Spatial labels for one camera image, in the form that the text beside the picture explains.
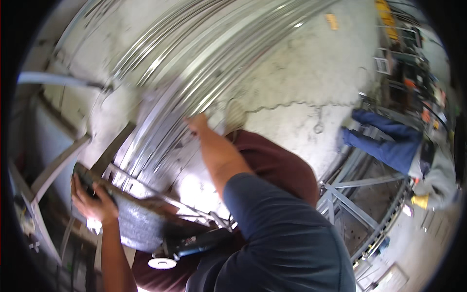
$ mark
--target worker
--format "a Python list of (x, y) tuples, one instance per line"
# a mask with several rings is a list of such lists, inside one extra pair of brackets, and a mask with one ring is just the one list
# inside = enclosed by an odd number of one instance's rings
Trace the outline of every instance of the worker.
[(394, 141), (375, 140), (356, 130), (343, 128), (338, 145), (359, 148), (396, 171), (414, 179), (411, 202), (426, 208), (444, 208), (456, 196), (456, 174), (447, 139), (428, 138), (412, 127), (364, 109), (354, 109), (352, 118), (389, 135)]
[(143, 259), (150, 255), (137, 251), (132, 273), (120, 243), (116, 206), (102, 187), (93, 186), (100, 201), (92, 200), (79, 178), (72, 179), (77, 209), (102, 222), (105, 291), (136, 291), (136, 284), (154, 292), (355, 291), (348, 251), (334, 226), (314, 208), (318, 188), (312, 169), (243, 130), (245, 116), (238, 103), (229, 104), (226, 136), (209, 129), (204, 114), (186, 120), (238, 228), (227, 246), (184, 256), (172, 269), (150, 268), (149, 258)]

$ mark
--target man's hand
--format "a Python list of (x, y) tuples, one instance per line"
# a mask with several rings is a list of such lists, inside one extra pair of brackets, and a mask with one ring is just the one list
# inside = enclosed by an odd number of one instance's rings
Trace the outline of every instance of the man's hand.
[(91, 198), (81, 185), (77, 174), (71, 178), (71, 199), (76, 209), (87, 219), (92, 218), (102, 223), (102, 226), (115, 223), (118, 219), (118, 209), (105, 189), (94, 183), (92, 188), (100, 200)]
[(204, 113), (197, 114), (191, 118), (185, 118), (185, 122), (188, 124), (188, 128), (196, 135), (208, 129), (207, 117)]

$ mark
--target blue t-shirt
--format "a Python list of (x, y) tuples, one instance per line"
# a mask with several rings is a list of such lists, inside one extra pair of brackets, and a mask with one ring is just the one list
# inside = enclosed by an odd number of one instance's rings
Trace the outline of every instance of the blue t-shirt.
[(248, 173), (223, 194), (248, 244), (204, 258), (186, 292), (355, 291), (341, 237), (308, 203)]

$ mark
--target yellow glove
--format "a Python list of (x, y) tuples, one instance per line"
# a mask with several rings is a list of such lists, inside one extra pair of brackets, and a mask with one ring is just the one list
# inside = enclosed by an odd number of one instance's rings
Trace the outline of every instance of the yellow glove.
[(413, 196), (410, 200), (412, 204), (419, 206), (420, 208), (426, 210), (428, 206), (428, 195), (425, 196)]

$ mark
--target forearm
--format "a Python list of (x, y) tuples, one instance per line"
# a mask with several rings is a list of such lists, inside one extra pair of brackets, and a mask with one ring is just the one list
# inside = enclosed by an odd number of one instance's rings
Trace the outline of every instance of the forearm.
[(203, 161), (219, 196), (227, 181), (237, 173), (253, 173), (238, 150), (225, 138), (208, 127), (198, 132)]
[(136, 282), (120, 241), (118, 221), (102, 227), (102, 277), (107, 292), (136, 292)]

